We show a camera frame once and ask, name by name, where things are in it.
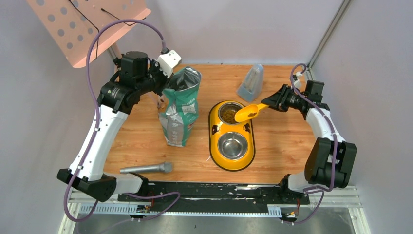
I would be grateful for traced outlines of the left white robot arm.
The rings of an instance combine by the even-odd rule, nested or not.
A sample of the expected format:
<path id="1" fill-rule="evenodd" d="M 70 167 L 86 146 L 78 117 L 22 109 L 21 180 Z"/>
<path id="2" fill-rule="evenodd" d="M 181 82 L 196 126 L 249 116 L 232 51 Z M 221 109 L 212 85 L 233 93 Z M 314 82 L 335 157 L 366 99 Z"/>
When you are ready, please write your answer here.
<path id="1" fill-rule="evenodd" d="M 137 201 L 149 196 L 148 180 L 137 173 L 111 174 L 104 164 L 113 141 L 143 94 L 161 95 L 182 58 L 174 50 L 150 60 L 143 52 L 131 51 L 114 60 L 118 71 L 102 86 L 95 116 L 78 156 L 69 168 L 60 169 L 58 180 L 99 202 L 113 194 L 130 193 Z"/>

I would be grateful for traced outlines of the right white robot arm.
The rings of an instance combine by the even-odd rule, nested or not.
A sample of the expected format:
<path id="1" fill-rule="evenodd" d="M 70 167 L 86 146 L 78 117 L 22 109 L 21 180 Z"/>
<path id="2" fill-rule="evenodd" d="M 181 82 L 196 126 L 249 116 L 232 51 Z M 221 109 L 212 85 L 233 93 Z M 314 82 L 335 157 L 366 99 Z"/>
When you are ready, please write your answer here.
<path id="1" fill-rule="evenodd" d="M 334 126 L 330 108 L 322 102 L 323 88 L 323 82 L 309 81 L 303 92 L 295 92 L 293 87 L 284 84 L 276 93 L 261 100 L 278 112 L 300 111 L 316 140 L 304 170 L 282 180 L 278 197 L 283 203 L 293 202 L 298 193 L 330 192 L 334 188 L 345 188 L 349 183 L 357 147 L 347 142 Z"/>

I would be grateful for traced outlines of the green pet food bag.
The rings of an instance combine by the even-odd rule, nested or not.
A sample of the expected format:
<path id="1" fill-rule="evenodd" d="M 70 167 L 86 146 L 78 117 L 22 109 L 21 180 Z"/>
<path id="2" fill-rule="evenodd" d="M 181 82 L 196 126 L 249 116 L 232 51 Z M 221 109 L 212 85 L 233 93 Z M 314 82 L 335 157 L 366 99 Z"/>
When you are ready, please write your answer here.
<path id="1" fill-rule="evenodd" d="M 185 147 L 199 117 L 198 92 L 202 75 L 187 66 L 174 74 L 158 98 L 160 120 L 167 145 Z"/>

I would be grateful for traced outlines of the yellow plastic scoop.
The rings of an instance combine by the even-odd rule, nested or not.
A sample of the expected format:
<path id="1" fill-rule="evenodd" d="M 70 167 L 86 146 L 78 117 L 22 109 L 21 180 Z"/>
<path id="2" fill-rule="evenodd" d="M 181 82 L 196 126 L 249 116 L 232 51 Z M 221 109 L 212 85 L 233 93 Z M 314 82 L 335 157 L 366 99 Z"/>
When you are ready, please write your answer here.
<path id="1" fill-rule="evenodd" d="M 235 121 L 237 122 L 244 122 L 248 121 L 250 119 L 256 118 L 259 114 L 260 111 L 268 108 L 269 105 L 266 104 L 250 104 L 240 110 L 238 110 L 234 116 Z"/>

